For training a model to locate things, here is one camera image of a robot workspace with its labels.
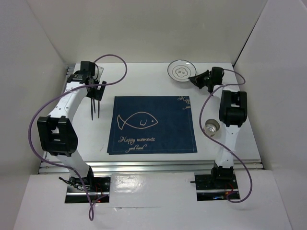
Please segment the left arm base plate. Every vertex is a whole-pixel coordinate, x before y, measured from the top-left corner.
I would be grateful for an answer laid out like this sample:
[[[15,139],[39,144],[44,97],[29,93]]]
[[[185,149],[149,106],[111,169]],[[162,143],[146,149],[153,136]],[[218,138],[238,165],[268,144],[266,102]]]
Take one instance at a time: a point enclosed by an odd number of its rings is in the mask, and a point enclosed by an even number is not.
[[[87,203],[88,199],[84,187],[80,179],[71,177],[65,180],[59,177],[67,185],[65,203],[66,204],[80,204]],[[108,203],[110,192],[111,177],[94,177],[93,184],[85,184],[91,202]]]

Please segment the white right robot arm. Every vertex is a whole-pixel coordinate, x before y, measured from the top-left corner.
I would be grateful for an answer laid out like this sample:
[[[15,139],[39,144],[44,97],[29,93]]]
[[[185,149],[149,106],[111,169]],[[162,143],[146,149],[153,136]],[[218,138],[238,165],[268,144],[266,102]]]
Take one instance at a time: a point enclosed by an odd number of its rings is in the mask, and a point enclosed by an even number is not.
[[[224,143],[214,140],[211,134],[206,132],[203,127],[201,128],[207,138],[221,147],[209,177],[210,185],[215,188],[219,188],[233,180],[234,159],[237,159],[240,163],[243,162],[234,153],[234,149],[239,131],[248,117],[247,93],[234,91],[230,88],[231,86],[243,85],[246,80],[242,78],[242,83],[223,84],[223,76],[226,71],[235,73],[230,69],[213,67],[210,71],[188,78],[193,85],[199,89],[206,87],[210,93],[201,108],[201,113],[204,112],[204,108],[211,97],[215,95],[220,99],[218,118],[225,128]]]

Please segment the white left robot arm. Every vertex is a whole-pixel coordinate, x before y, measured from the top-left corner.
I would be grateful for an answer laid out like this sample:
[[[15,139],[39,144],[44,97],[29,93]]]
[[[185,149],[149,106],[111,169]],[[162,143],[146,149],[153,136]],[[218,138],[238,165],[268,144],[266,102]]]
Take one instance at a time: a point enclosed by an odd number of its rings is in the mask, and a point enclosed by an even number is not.
[[[91,114],[100,114],[100,102],[105,90],[104,85],[100,86],[102,73],[102,67],[82,61],[80,70],[67,79],[65,96],[60,98],[48,116],[37,120],[42,149],[69,168],[70,178],[66,183],[84,191],[94,188],[94,173],[77,151],[78,137],[72,120],[85,97],[90,98]]]

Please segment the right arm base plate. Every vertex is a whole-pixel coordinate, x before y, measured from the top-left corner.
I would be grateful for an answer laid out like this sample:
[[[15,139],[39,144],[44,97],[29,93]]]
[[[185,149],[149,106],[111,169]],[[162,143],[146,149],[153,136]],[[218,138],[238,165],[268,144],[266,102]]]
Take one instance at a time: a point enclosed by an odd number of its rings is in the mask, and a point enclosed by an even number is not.
[[[227,196],[231,200],[240,200],[235,175],[227,182],[212,182],[210,174],[197,174],[190,183],[195,184],[197,201],[226,200]]]

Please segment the navy fish placemat cloth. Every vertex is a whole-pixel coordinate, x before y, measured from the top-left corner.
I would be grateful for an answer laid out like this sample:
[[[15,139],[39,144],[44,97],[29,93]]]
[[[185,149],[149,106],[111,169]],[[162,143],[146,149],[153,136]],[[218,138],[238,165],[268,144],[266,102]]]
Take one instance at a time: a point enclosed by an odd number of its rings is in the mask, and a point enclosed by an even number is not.
[[[196,153],[189,96],[116,96],[107,152]]]

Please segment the white round plate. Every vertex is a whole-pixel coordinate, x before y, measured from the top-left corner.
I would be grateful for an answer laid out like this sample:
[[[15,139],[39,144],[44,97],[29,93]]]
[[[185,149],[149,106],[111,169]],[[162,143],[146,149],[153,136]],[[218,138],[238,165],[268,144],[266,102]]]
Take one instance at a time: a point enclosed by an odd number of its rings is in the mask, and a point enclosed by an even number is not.
[[[190,77],[196,76],[195,66],[186,60],[175,60],[167,67],[169,77],[177,82],[188,82]]]

